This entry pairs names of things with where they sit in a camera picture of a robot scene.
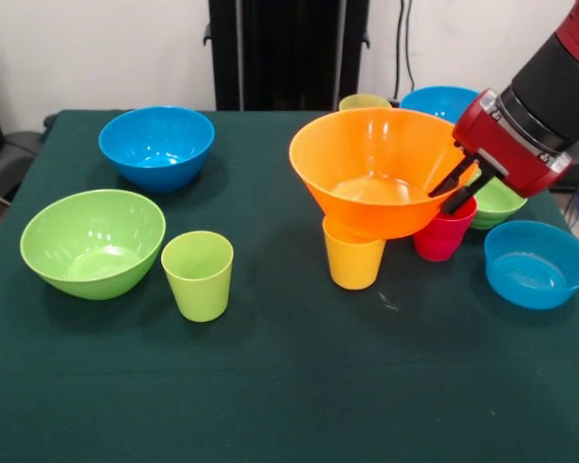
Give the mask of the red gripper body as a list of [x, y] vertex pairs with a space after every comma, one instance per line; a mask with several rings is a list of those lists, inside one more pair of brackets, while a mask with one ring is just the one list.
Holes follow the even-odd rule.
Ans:
[[540, 148], [517, 132], [505, 117], [499, 95], [491, 89], [483, 91], [468, 106], [455, 124], [453, 136], [524, 198], [548, 188], [572, 165], [566, 152]]

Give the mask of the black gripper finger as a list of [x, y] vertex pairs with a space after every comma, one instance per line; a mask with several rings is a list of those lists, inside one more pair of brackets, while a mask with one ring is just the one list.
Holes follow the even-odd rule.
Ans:
[[460, 177], [474, 164], [473, 157], [465, 156], [429, 193], [437, 197], [451, 191], [459, 185]]
[[455, 214], [462, 206], [471, 200], [476, 193], [493, 179], [492, 174], [479, 173], [470, 182], [457, 190], [441, 206], [441, 211], [447, 215]]

